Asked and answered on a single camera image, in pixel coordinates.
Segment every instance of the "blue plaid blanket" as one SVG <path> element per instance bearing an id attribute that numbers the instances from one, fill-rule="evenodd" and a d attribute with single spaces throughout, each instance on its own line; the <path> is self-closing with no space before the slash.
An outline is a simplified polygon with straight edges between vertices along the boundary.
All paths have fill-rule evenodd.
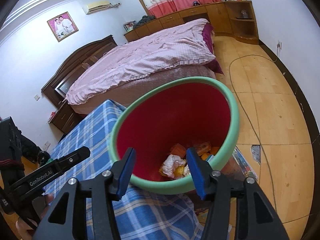
<path id="1" fill-rule="evenodd" d="M 83 119 L 53 150 L 56 159 L 87 146 L 91 155 L 45 187 L 55 196 L 68 179 L 92 179 L 110 169 L 110 133 L 124 106 L 107 100 Z M 87 200 L 88 239 L 94 239 L 91 200 Z M 129 184 L 119 202 L 113 202 L 121 239 L 200 239 L 203 226 L 194 212 L 192 201 L 184 194 L 158 195 Z"/>

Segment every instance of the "wooden headboard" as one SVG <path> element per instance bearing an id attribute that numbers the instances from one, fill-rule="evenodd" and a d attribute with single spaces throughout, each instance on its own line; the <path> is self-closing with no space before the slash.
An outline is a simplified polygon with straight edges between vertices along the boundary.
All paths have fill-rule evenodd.
<path id="1" fill-rule="evenodd" d="M 57 107 L 62 106 L 70 86 L 103 54 L 117 44 L 112 35 L 100 41 L 94 41 L 73 52 L 58 68 L 54 76 L 41 89 L 41 92 Z"/>

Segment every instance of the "picture frame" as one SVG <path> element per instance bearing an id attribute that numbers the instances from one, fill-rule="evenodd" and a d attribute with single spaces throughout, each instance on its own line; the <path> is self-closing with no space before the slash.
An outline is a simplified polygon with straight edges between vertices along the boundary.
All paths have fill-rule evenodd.
<path id="1" fill-rule="evenodd" d="M 47 23 L 58 42 L 79 30 L 68 12 L 53 17 Z"/>
<path id="2" fill-rule="evenodd" d="M 133 30 L 133 26 L 136 24 L 136 21 L 132 21 L 132 22 L 127 22 L 123 25 L 124 29 L 126 32 L 132 31 Z"/>

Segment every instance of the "green rim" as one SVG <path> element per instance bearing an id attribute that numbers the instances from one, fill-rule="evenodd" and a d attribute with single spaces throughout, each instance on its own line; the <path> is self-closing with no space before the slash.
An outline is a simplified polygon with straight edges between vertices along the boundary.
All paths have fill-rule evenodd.
<path id="1" fill-rule="evenodd" d="M 210 166 L 215 170 L 221 170 L 224 165 L 228 162 L 230 156 L 233 153 L 233 150 L 236 146 L 236 142 L 239 136 L 239 110 L 237 102 L 232 94 L 232 92 L 221 82 L 208 78 L 208 77 L 188 77 L 182 78 L 170 83 L 164 84 L 158 88 L 153 89 L 152 91 L 146 93 L 136 101 L 134 101 L 120 116 L 117 120 L 113 130 L 111 132 L 111 140 L 110 140 L 110 157 L 113 161 L 119 160 L 119 155 L 116 150 L 116 139 L 119 132 L 119 129 L 127 118 L 127 116 L 141 103 L 146 101 L 148 98 L 153 95 L 181 84 L 186 83 L 204 83 L 207 85 L 211 85 L 217 88 L 226 98 L 231 114 L 230 127 L 225 141 L 223 142 L 220 150 L 216 154 L 216 156 L 209 161 Z M 131 176 L 130 182 L 137 187 L 146 189 L 151 192 L 159 193 L 159 194 L 179 194 L 188 192 L 194 189 L 194 184 L 192 181 L 192 177 L 189 175 L 182 179 L 172 180 L 172 181 L 150 181 L 141 179 L 135 175 Z"/>

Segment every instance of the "pink bedspread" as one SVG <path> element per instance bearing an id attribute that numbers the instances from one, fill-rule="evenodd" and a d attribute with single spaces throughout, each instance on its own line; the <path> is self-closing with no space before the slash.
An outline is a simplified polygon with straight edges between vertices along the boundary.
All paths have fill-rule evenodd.
<path id="1" fill-rule="evenodd" d="M 112 87 L 152 73 L 212 62 L 215 56 L 202 37 L 207 22 L 194 20 L 112 49 L 72 84 L 66 100 L 84 104 Z"/>

